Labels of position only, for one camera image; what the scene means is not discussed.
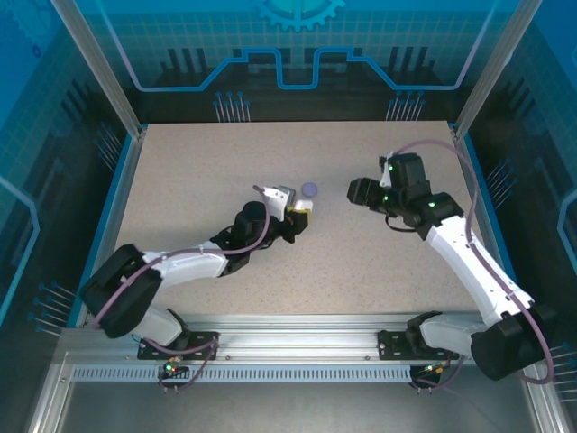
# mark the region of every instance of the blue wall graphic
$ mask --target blue wall graphic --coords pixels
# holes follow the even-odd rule
[[[85,0],[80,6],[124,84],[129,73],[141,91],[195,92],[206,89],[228,65],[247,62],[255,67],[252,70],[276,69],[283,89],[315,88],[320,71],[334,68],[335,61],[313,56],[311,64],[308,50],[343,53],[343,63],[363,62],[393,90],[455,90],[479,76],[517,4],[510,0],[467,5],[414,1],[402,7],[398,2],[358,0],[200,3],[143,2],[131,9],[126,2]],[[263,52],[274,59],[266,66],[250,56]],[[204,75],[201,83],[159,86],[159,78],[174,61],[183,71]],[[438,84],[427,83],[431,79],[422,74],[408,74],[425,68],[434,72]],[[307,83],[301,82],[311,74]],[[396,82],[395,75],[405,75],[401,80],[405,82]]]

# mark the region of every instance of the glass panel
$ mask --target glass panel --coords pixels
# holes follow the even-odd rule
[[[78,3],[146,123],[455,120],[517,6]]]
[[[47,0],[0,2],[0,405],[25,431],[126,132]]]
[[[471,129],[519,285],[557,310],[562,322],[559,341],[567,339],[573,346],[577,344],[575,16],[575,2],[543,2]],[[559,364],[566,364],[562,359]],[[566,364],[555,372],[571,368]],[[576,384],[569,381],[559,389],[574,391]],[[563,398],[574,399],[574,394],[565,393]],[[577,413],[574,407],[569,411]]]

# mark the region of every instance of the gray floor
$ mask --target gray floor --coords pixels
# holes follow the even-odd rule
[[[535,431],[523,386],[465,367],[452,389],[508,433]],[[496,430],[463,398],[406,384],[199,384],[164,395],[153,384],[79,383],[60,433],[467,432]]]

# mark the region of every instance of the gear logo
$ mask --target gear logo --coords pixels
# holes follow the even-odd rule
[[[52,12],[49,0],[0,0],[0,12],[9,12],[20,30],[39,44],[50,34]]]
[[[336,8],[344,6],[344,0],[256,0],[255,5],[270,24],[300,32],[303,27],[313,30],[315,25],[325,25],[327,17],[335,18]]]

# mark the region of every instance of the perforated metal strip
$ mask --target perforated metal strip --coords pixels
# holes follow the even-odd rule
[[[167,382],[186,382],[197,371]],[[73,382],[156,382],[158,365],[79,365]],[[328,383],[411,382],[408,365],[209,365],[199,382],[211,383]]]

